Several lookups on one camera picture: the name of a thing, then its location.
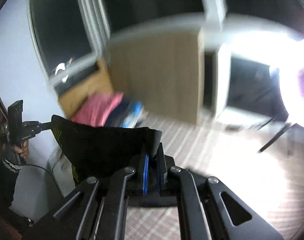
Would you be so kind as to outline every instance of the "floor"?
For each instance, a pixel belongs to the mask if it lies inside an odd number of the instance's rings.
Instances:
[[[230,133],[207,115],[196,127],[156,115],[149,115],[143,126],[162,130],[164,153],[173,156],[176,165],[218,177],[284,240],[304,222],[304,143],[289,143],[282,136],[257,154],[274,131]],[[179,239],[177,209],[129,208],[125,238]]]

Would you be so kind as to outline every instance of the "pink object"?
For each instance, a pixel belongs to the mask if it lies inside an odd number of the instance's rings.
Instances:
[[[123,93],[94,94],[72,118],[73,122],[93,127],[104,126],[109,114],[121,103]]]

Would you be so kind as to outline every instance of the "silver bolt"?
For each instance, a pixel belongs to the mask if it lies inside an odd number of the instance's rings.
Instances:
[[[133,173],[135,171],[135,169],[131,166],[125,167],[124,170],[125,170],[126,173],[129,173],[129,174]]]
[[[97,182],[97,179],[95,177],[88,177],[86,179],[86,182],[89,183],[89,184],[94,184]]]
[[[211,184],[216,184],[216,183],[219,183],[219,179],[217,177],[211,176],[211,177],[208,177],[208,182]]]
[[[172,166],[170,169],[171,169],[172,172],[180,172],[181,171],[181,168],[178,167],[178,166]]]

